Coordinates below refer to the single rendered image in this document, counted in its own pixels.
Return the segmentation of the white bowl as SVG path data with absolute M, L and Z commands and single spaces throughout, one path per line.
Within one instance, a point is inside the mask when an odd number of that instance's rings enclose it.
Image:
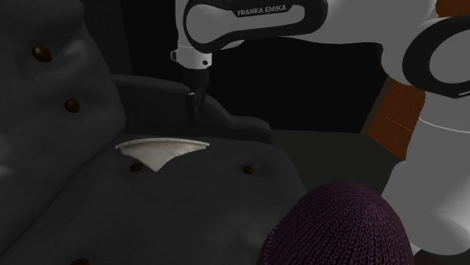
M 134 139 L 115 146 L 125 156 L 132 157 L 154 172 L 158 172 L 175 157 L 201 151 L 210 143 L 190 139 L 146 138 Z

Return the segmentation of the dark grey buttoned sofa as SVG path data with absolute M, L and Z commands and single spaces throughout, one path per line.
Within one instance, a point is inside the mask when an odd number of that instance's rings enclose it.
M 255 265 L 306 193 L 265 124 L 185 87 L 113 75 L 81 0 L 0 0 L 0 265 Z M 158 172 L 115 146 L 210 143 Z

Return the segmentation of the brown wooden panel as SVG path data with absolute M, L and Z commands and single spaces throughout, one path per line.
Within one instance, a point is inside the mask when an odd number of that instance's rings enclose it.
M 470 15 L 470 0 L 437 0 L 431 16 Z M 407 146 L 425 102 L 422 90 L 388 77 L 371 109 L 361 133 L 369 136 L 399 160 Z

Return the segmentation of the purple knitted pouf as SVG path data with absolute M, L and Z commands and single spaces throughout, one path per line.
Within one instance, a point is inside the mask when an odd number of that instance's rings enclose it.
M 373 190 L 338 181 L 303 196 L 271 230 L 256 265 L 415 265 L 407 234 Z

